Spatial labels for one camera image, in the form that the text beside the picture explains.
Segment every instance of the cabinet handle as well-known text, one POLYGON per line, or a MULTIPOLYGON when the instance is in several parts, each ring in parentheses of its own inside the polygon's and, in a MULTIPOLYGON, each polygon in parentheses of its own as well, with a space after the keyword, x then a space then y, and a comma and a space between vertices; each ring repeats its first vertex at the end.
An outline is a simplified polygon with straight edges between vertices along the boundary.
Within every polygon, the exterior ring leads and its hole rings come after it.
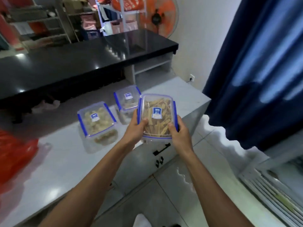
POLYGON ((168 148, 170 146, 171 146, 170 143, 165 144, 165 147, 162 150, 160 150, 160 151, 156 150, 156 151, 153 152, 154 156, 157 156, 158 154, 160 154, 162 151, 164 151, 166 148, 168 148))

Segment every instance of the white wall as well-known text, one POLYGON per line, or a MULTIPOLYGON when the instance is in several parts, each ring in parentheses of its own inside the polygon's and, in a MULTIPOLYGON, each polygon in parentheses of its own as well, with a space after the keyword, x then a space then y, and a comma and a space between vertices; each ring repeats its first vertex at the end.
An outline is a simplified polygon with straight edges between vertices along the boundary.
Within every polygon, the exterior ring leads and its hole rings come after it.
POLYGON ((202 90, 241 0, 177 0, 179 22, 169 39, 179 43, 172 68, 202 90))

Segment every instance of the dark blue curtain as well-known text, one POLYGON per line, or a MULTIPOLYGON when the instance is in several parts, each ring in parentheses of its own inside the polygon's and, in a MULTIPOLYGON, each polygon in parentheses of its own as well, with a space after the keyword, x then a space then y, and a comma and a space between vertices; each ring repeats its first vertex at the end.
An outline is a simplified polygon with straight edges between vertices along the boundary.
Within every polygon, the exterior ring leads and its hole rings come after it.
POLYGON ((303 128, 303 0, 243 0, 203 93, 209 124, 244 149, 303 128))

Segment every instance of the black countertop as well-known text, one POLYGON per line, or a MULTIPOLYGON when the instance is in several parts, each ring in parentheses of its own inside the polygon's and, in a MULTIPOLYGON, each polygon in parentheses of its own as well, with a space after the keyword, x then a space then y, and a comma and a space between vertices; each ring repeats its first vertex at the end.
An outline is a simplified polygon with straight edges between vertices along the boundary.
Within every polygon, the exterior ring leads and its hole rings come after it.
POLYGON ((162 54, 178 44, 148 30, 101 37, 0 59, 0 100, 45 86, 68 84, 94 70, 102 73, 162 54))

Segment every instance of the clear plastic container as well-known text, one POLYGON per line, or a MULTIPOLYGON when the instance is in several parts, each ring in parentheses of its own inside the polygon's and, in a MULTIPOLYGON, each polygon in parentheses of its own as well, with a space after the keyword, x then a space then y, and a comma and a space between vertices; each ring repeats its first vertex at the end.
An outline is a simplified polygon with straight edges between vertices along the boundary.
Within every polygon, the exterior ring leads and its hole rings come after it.
POLYGON ((117 124, 106 103, 94 103, 78 111, 78 119, 83 133, 88 139, 99 138, 115 129, 117 124))
POLYGON ((136 85, 131 85, 114 92, 118 109, 122 113, 131 113, 138 107, 141 92, 136 85))
POLYGON ((172 97, 158 94, 143 94, 138 104, 137 122, 148 118, 144 127, 143 141, 166 141, 172 138, 168 123, 172 122, 178 130, 176 102, 172 97))

